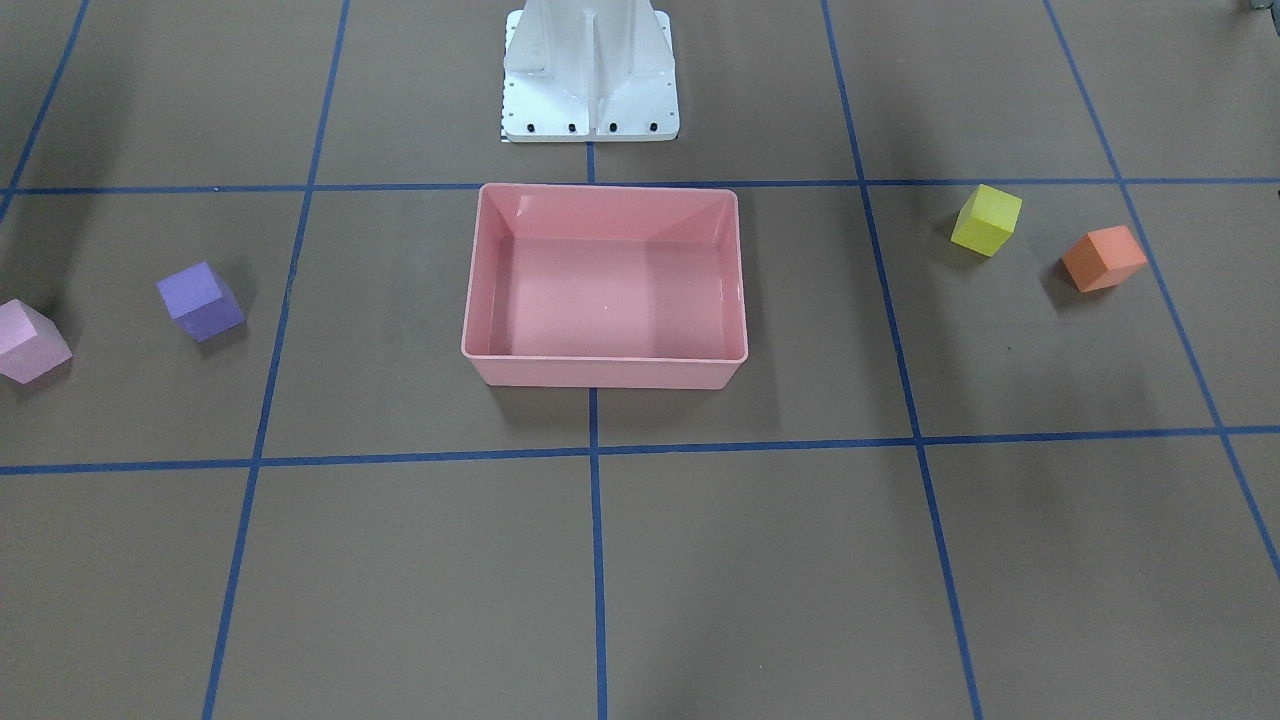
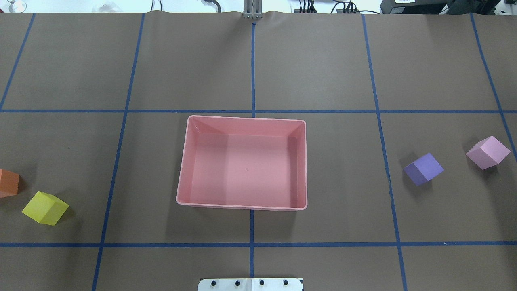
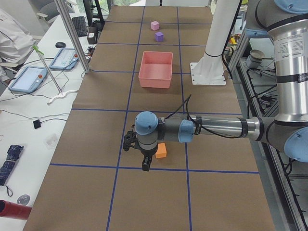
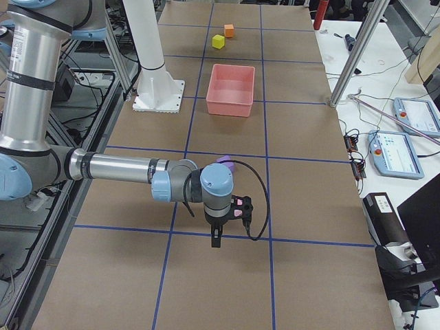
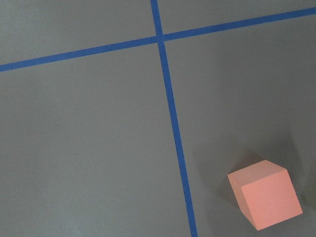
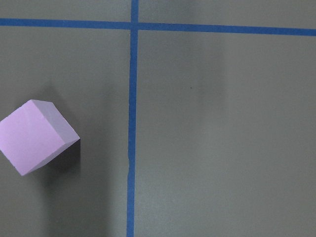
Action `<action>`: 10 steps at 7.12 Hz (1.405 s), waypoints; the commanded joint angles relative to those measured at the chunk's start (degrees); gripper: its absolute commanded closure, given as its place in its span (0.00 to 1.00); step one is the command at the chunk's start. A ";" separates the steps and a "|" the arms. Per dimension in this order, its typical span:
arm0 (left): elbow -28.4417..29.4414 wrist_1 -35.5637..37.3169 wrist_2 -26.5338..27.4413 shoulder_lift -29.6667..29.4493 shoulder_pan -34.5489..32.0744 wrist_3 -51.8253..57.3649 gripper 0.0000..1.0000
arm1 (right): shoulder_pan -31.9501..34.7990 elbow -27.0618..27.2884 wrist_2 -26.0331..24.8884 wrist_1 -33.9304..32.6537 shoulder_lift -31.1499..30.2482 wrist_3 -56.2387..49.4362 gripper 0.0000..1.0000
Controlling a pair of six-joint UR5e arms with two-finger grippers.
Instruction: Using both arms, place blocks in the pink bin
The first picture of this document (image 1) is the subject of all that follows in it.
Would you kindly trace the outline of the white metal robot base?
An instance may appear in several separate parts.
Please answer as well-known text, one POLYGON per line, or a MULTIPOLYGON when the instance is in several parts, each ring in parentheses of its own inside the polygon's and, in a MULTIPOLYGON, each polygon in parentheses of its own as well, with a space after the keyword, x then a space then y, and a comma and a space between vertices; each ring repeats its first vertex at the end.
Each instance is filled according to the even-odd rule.
POLYGON ((678 137, 669 14, 649 1, 526 1, 504 23, 500 137, 637 143, 678 137))

